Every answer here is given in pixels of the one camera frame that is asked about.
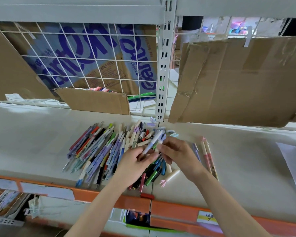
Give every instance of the left hand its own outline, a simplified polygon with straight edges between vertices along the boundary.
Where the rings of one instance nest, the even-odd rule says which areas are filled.
[[[145,159],[137,161],[137,157],[144,151],[146,146],[137,147],[134,149],[129,149],[126,151],[117,169],[112,177],[118,181],[124,188],[129,187],[142,175],[145,169],[157,159],[159,153],[154,153],[153,150],[148,151],[148,153],[153,152],[148,155]]]

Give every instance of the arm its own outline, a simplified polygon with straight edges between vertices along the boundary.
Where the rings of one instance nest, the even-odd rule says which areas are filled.
[[[173,160],[195,183],[226,237],[271,237],[205,169],[185,141],[168,137],[157,148],[167,163]]]
[[[117,199],[128,186],[142,175],[150,163],[158,157],[158,153],[153,153],[145,160],[137,162],[136,158],[142,153],[144,148],[145,146],[142,146],[130,149],[124,153],[110,182],[97,195],[90,206],[86,208],[65,237],[100,236]]]

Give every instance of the forearm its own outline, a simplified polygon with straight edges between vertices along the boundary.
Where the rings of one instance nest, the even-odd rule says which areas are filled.
[[[251,215],[204,169],[193,180],[226,237],[270,237]]]
[[[114,204],[125,188],[119,180],[111,178],[106,187],[92,201],[78,221],[65,235],[66,237],[96,237],[100,236]]]

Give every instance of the price tag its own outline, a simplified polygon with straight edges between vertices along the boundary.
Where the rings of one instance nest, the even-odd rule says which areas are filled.
[[[199,211],[197,222],[218,225],[217,220],[214,218],[213,213],[207,211]]]

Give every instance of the sticker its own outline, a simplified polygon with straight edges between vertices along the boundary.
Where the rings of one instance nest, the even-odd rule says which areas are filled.
[[[197,222],[218,225],[217,220],[214,218],[213,213],[207,211],[199,211]]]

